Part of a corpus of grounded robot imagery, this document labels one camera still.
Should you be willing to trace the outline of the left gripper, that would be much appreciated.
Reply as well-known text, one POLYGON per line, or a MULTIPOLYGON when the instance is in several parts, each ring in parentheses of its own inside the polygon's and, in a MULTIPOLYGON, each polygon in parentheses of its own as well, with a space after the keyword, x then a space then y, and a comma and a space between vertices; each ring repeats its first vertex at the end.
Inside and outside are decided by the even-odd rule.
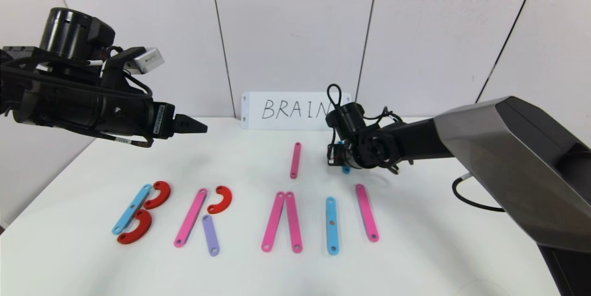
POLYGON ((168 139, 174 133, 206 133, 208 126, 187 115, 177 114, 172 104, 155 102, 152 98, 131 99, 103 96, 102 138, 168 139))

